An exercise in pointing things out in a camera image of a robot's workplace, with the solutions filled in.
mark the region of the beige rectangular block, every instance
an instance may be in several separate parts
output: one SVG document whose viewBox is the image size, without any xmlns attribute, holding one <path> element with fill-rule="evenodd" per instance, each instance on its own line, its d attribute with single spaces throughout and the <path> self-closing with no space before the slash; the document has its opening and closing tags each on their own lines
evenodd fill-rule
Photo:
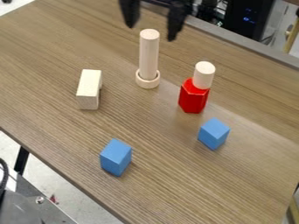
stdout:
<svg viewBox="0 0 299 224">
<path fill-rule="evenodd" d="M 101 70 L 83 69 L 77 89 L 80 109 L 97 109 L 101 88 Z"/>
</svg>

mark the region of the wooden block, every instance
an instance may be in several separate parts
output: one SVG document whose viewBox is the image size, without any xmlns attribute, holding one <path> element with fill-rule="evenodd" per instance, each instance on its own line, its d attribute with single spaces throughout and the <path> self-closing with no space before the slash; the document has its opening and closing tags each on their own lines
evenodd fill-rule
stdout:
<svg viewBox="0 0 299 224">
<path fill-rule="evenodd" d="M 101 76 L 101 70 L 82 70 L 76 94 L 80 109 L 97 109 L 99 107 Z"/>
<path fill-rule="evenodd" d="M 100 153 L 101 168 L 120 177 L 132 160 L 132 149 L 125 143 L 112 139 Z"/>
<path fill-rule="evenodd" d="M 209 147 L 212 151 L 215 151 L 226 141 L 230 130 L 231 129 L 220 120 L 212 118 L 210 121 L 201 126 L 198 133 L 198 140 Z"/>
</svg>

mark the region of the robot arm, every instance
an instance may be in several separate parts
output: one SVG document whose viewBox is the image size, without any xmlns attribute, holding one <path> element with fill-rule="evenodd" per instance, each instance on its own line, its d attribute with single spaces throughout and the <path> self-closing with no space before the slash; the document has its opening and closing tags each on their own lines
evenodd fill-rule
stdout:
<svg viewBox="0 0 299 224">
<path fill-rule="evenodd" d="M 186 17 L 192 12 L 194 0 L 159 0 L 156 4 L 168 6 L 168 40 L 176 39 L 177 34 L 182 31 Z M 140 0 L 119 0 L 122 15 L 129 28 L 133 28 L 140 17 Z"/>
</svg>

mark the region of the white ring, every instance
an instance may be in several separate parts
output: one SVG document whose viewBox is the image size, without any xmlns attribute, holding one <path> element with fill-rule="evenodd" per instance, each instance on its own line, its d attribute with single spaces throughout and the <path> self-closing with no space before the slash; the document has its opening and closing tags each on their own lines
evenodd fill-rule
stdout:
<svg viewBox="0 0 299 224">
<path fill-rule="evenodd" d="M 156 78 L 154 80 L 144 80 L 140 77 L 139 69 L 136 71 L 136 83 L 141 88 L 156 88 L 160 83 L 161 74 L 156 70 Z"/>
</svg>

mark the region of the wooden cylinder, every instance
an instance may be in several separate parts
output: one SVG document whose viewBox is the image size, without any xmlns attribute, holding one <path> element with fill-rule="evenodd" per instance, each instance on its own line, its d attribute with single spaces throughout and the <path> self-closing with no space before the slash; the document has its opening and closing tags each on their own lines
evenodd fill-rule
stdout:
<svg viewBox="0 0 299 224">
<path fill-rule="evenodd" d="M 146 81 L 157 77 L 160 33 L 153 29 L 140 32 L 139 75 Z"/>
<path fill-rule="evenodd" d="M 200 61 L 195 66 L 193 85 L 196 88 L 208 89 L 212 86 L 212 80 L 216 72 L 215 66 L 207 61 Z"/>
</svg>

